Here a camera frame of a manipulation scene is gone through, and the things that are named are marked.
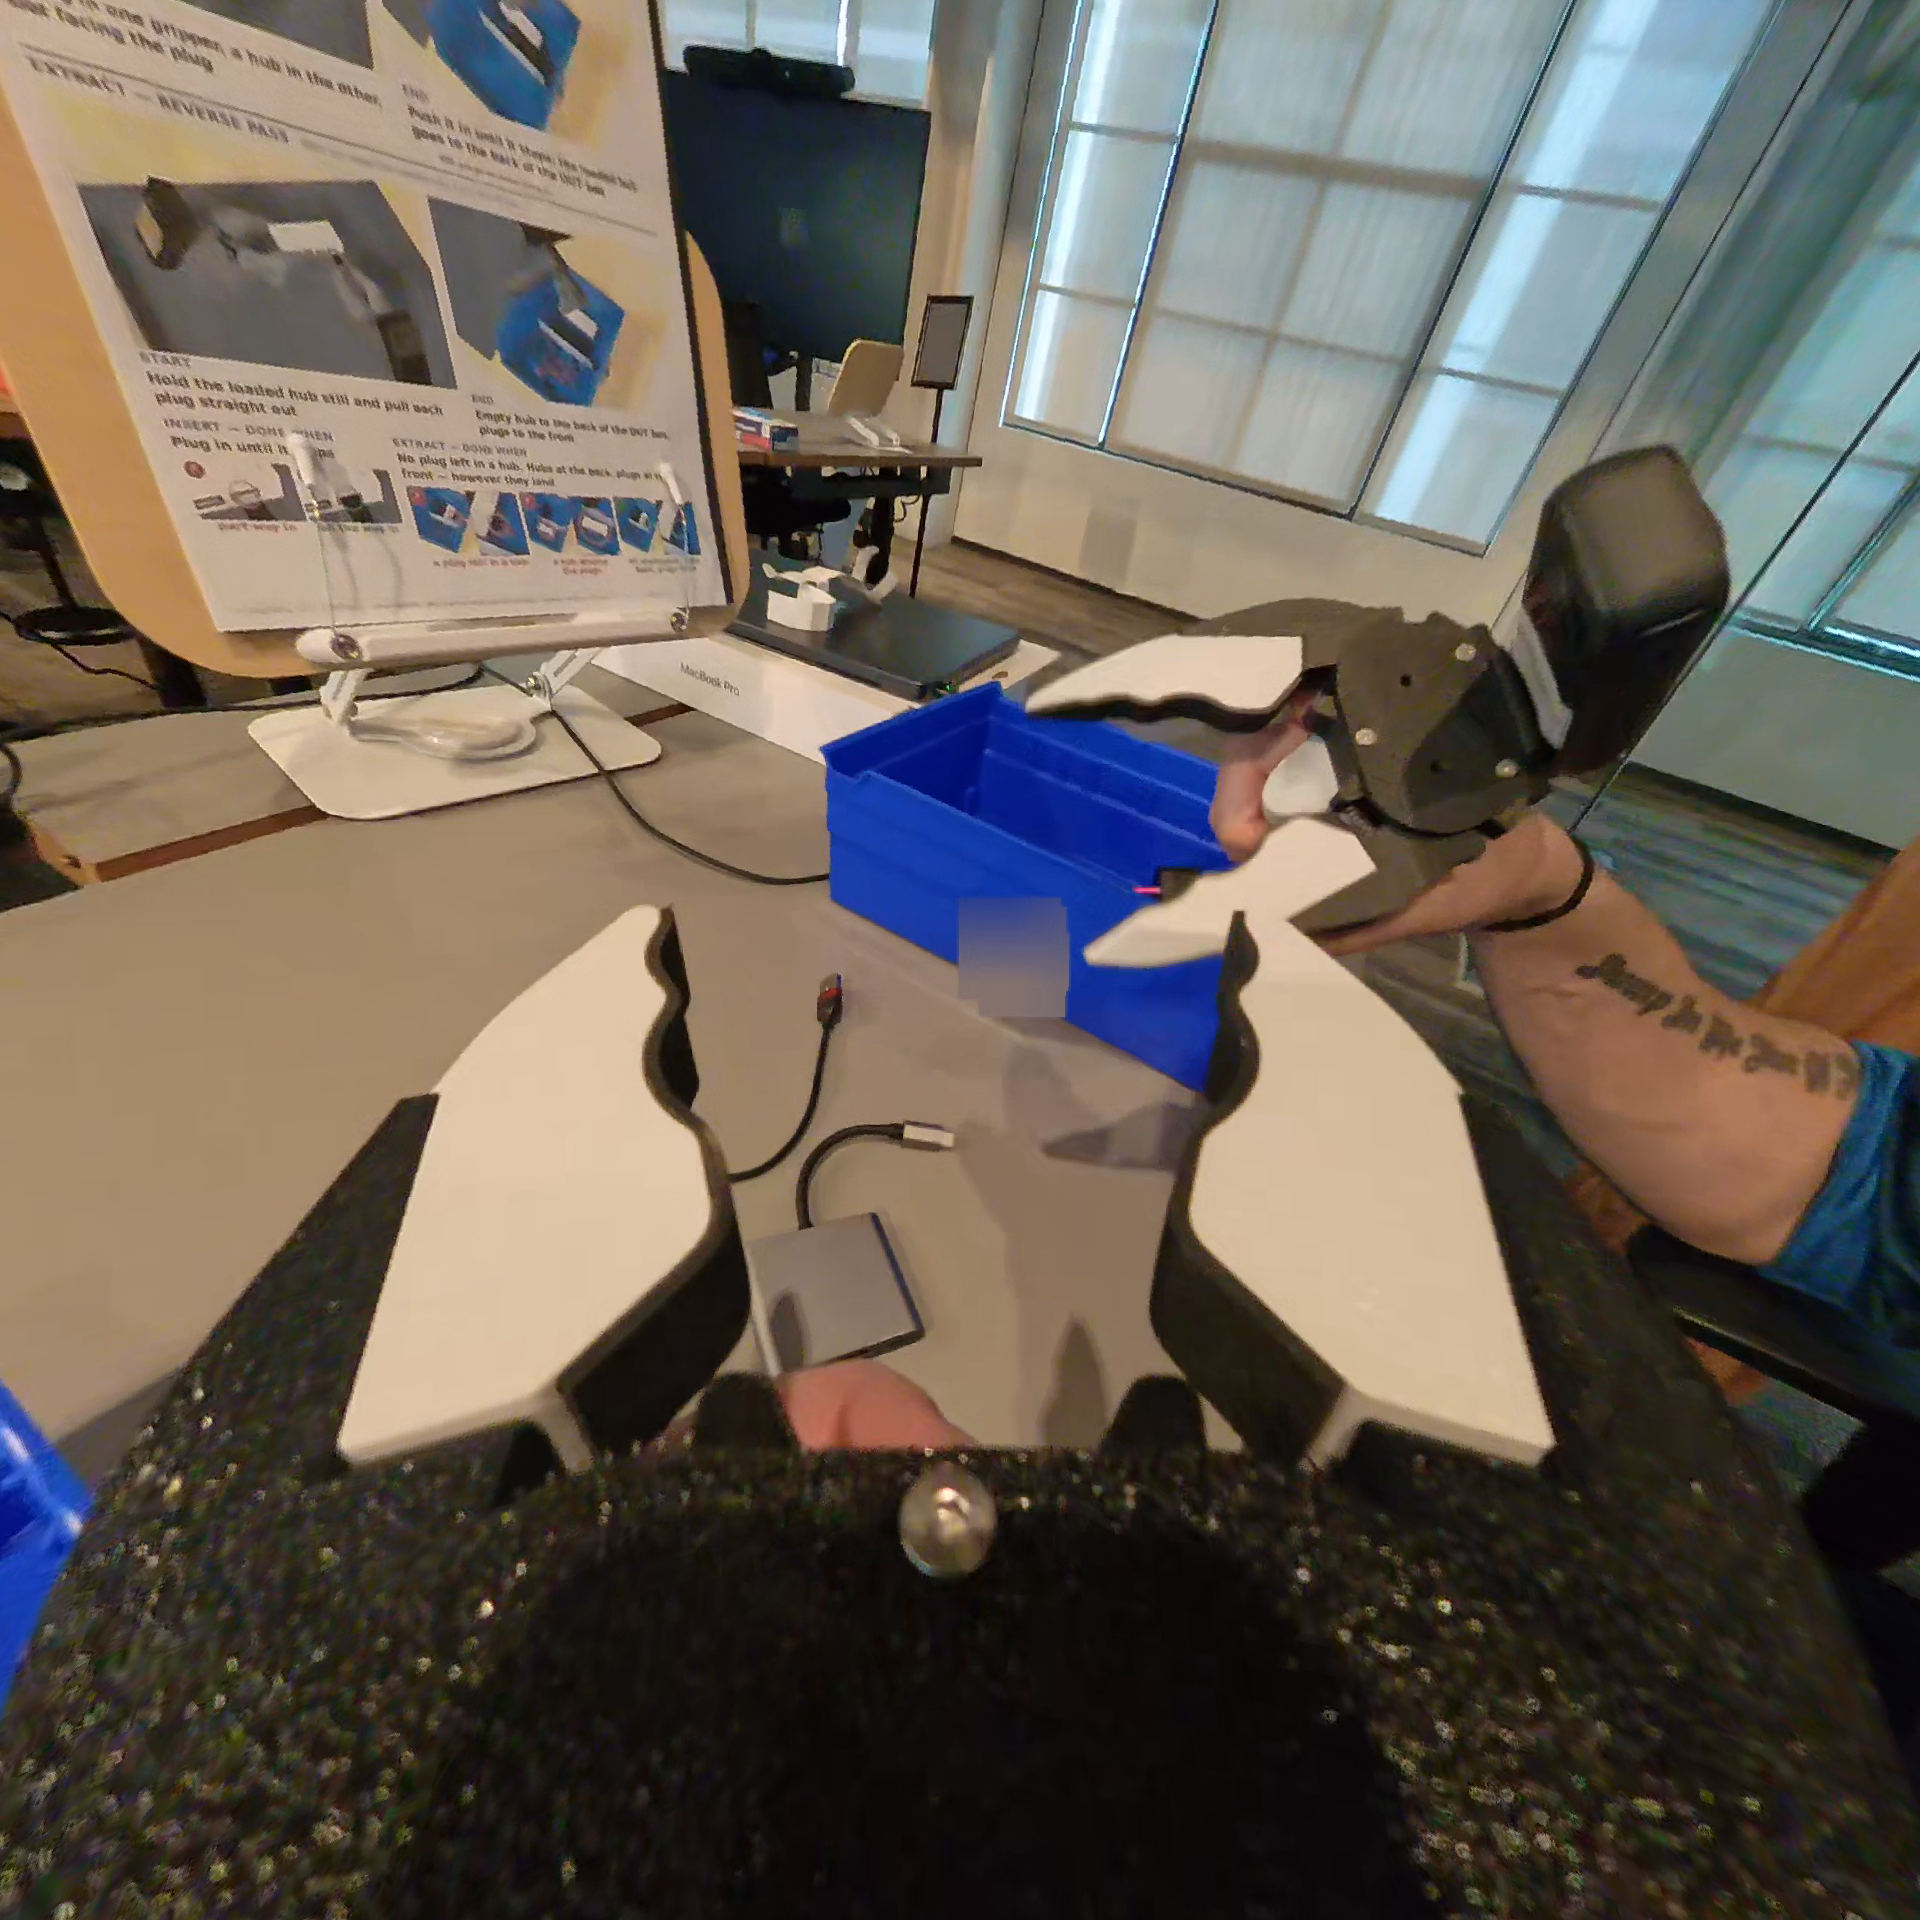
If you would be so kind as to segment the person's right forearm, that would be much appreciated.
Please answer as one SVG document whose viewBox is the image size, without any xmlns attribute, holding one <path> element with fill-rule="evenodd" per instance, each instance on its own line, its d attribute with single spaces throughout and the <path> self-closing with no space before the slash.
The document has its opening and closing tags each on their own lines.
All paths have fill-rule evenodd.
<svg viewBox="0 0 1920 1920">
<path fill-rule="evenodd" d="M 1785 1251 L 1865 1091 L 1854 1044 L 1716 991 L 1602 874 L 1543 925 L 1477 930 L 1471 954 L 1585 1162 L 1701 1252 L 1759 1266 Z"/>
</svg>

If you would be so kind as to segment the grey laptop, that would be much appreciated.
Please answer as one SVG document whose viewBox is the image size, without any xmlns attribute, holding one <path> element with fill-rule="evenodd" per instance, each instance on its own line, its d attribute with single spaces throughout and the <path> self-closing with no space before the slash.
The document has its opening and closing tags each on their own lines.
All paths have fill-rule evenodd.
<svg viewBox="0 0 1920 1920">
<path fill-rule="evenodd" d="M 762 599 L 750 599 L 726 636 L 910 704 L 945 698 L 1007 665 L 1022 644 L 1013 629 L 915 596 L 859 607 L 834 599 L 820 631 L 786 627 Z"/>
</svg>

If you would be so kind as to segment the thin black wristband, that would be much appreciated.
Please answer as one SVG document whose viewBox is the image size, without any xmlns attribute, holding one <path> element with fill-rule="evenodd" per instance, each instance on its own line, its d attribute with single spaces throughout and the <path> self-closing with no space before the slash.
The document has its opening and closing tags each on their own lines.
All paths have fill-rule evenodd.
<svg viewBox="0 0 1920 1920">
<path fill-rule="evenodd" d="M 1487 850 L 1495 877 L 1495 914 L 1486 935 L 1534 933 L 1571 920 L 1588 898 L 1598 863 L 1567 831 L 1531 823 Z"/>
</svg>

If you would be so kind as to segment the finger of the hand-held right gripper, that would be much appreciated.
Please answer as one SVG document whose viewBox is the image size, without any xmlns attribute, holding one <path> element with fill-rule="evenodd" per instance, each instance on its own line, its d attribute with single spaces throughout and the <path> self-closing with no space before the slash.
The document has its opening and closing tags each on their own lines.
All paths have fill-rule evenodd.
<svg viewBox="0 0 1920 1920">
<path fill-rule="evenodd" d="M 1268 837 L 1226 868 L 1162 868 L 1133 911 L 1100 933 L 1093 969 L 1170 969 L 1222 954 L 1230 930 L 1299 925 L 1333 933 L 1388 912 L 1385 877 L 1353 827 L 1333 815 L 1338 773 L 1315 738 L 1265 787 Z"/>
<path fill-rule="evenodd" d="M 1033 717 L 1066 723 L 1196 723 L 1260 737 L 1294 695 L 1329 673 L 1302 636 L 1170 634 L 1077 665 L 1023 700 Z"/>
</svg>

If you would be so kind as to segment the large grid window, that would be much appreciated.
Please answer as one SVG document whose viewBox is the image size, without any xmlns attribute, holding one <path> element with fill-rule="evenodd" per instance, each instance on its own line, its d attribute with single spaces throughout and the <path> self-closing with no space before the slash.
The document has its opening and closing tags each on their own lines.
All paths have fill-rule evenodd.
<svg viewBox="0 0 1920 1920">
<path fill-rule="evenodd" d="M 1004 424 L 1486 549 L 1771 15 L 1074 4 Z"/>
</svg>

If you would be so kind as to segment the large wall screen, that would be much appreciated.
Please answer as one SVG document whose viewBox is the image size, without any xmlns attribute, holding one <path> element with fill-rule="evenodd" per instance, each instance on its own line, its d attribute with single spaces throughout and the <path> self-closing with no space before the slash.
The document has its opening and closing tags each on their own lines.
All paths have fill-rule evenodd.
<svg viewBox="0 0 1920 1920">
<path fill-rule="evenodd" d="M 852 83 L 844 64 L 707 43 L 662 71 L 685 228 L 725 309 L 798 362 L 906 341 L 931 113 Z"/>
</svg>

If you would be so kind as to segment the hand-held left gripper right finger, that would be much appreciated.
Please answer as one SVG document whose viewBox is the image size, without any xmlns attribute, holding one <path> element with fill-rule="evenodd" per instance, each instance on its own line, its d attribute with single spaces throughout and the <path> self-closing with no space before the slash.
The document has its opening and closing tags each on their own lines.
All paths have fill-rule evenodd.
<svg viewBox="0 0 1920 1920">
<path fill-rule="evenodd" d="M 1231 912 L 1202 1117 L 1148 1311 L 1257 1456 L 1366 1426 L 1535 1469 L 1555 1447 L 1457 1080 L 1284 920 Z"/>
</svg>

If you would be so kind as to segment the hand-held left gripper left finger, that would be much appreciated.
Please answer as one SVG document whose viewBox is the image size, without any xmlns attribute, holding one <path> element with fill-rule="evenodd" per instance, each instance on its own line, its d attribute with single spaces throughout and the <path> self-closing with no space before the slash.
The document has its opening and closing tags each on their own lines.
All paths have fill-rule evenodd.
<svg viewBox="0 0 1920 1920">
<path fill-rule="evenodd" d="M 646 1450 L 725 1368 L 753 1280 L 695 1112 L 676 916 L 638 905 L 434 1088 L 339 1428 L 354 1467 L 533 1426 L 574 1472 Z"/>
</svg>

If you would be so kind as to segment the white laptop box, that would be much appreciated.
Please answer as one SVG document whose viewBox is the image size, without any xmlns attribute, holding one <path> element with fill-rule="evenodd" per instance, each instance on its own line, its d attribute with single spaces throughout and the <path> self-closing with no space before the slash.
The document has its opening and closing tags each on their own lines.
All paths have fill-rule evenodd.
<svg viewBox="0 0 1920 1920">
<path fill-rule="evenodd" d="M 595 665 L 815 764 L 837 738 L 942 700 L 915 704 L 732 634 L 618 644 Z"/>
</svg>

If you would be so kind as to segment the black chair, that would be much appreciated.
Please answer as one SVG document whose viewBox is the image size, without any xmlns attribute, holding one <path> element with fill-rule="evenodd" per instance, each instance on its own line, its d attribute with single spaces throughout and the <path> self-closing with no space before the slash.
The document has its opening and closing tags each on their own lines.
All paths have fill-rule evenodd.
<svg viewBox="0 0 1920 1920">
<path fill-rule="evenodd" d="M 1799 1497 L 1809 1537 L 1839 1568 L 1882 1572 L 1918 1551 L 1918 1356 L 1754 1268 L 1643 1227 L 1623 1256 L 1684 1337 L 1857 1423 Z"/>
</svg>

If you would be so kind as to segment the grey usb hub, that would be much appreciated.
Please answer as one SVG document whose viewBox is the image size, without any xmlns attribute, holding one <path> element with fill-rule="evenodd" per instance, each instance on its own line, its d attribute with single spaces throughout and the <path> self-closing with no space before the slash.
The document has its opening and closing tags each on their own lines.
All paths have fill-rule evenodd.
<svg viewBox="0 0 1920 1920">
<path fill-rule="evenodd" d="M 812 1188 L 828 1159 L 863 1144 L 942 1154 L 955 1149 L 955 1132 L 931 1121 L 868 1121 L 839 1127 L 807 1152 L 796 1180 L 798 1225 L 747 1244 L 753 1332 L 769 1377 L 878 1361 L 925 1336 L 879 1215 L 813 1212 Z"/>
</svg>

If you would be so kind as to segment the person's left hand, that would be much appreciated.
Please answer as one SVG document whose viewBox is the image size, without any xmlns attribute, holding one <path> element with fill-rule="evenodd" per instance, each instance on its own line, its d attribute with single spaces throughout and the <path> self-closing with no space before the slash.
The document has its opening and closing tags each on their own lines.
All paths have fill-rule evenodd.
<svg viewBox="0 0 1920 1920">
<path fill-rule="evenodd" d="M 775 1378 L 785 1417 L 807 1452 L 953 1452 L 974 1436 L 893 1368 L 837 1361 Z"/>
</svg>

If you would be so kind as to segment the white board stand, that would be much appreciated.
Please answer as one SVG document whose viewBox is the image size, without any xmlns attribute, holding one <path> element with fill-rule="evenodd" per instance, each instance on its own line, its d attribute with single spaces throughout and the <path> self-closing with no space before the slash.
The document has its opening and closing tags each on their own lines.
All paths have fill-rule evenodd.
<svg viewBox="0 0 1920 1920">
<path fill-rule="evenodd" d="M 321 815 L 407 819 L 654 764 L 660 746 L 574 682 L 598 653 L 722 634 L 732 608 L 595 608 L 481 623 L 321 627 L 300 659 L 326 669 L 313 704 L 277 704 L 252 741 Z M 537 653 L 525 680 L 369 695 L 390 669 L 492 668 Z"/>
</svg>

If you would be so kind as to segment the blue plastic bin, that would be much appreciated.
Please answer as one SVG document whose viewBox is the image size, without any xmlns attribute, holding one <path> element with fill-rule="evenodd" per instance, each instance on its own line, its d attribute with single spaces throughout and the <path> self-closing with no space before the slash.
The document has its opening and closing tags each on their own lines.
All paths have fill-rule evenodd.
<svg viewBox="0 0 1920 1920">
<path fill-rule="evenodd" d="M 90 1516 L 90 1490 L 3 1387 L 3 1704 Z"/>
<path fill-rule="evenodd" d="M 823 751 L 829 893 L 946 962 L 972 900 L 1063 911 L 1069 1025 L 1201 1088 L 1218 957 L 1109 969 L 1083 949 L 1163 871 L 1220 874 L 1214 767 L 1109 723 L 1029 716 L 999 687 L 902 712 Z"/>
</svg>

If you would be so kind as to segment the dark office desk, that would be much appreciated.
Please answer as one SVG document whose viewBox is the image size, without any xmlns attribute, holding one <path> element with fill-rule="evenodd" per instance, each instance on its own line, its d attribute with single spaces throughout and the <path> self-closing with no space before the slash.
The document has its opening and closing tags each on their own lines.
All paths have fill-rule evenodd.
<svg viewBox="0 0 1920 1920">
<path fill-rule="evenodd" d="M 895 508 L 925 508 L 983 466 L 867 416 L 739 404 L 734 435 L 750 539 L 796 560 L 834 523 L 854 521 L 846 572 L 868 588 L 893 578 Z"/>
</svg>

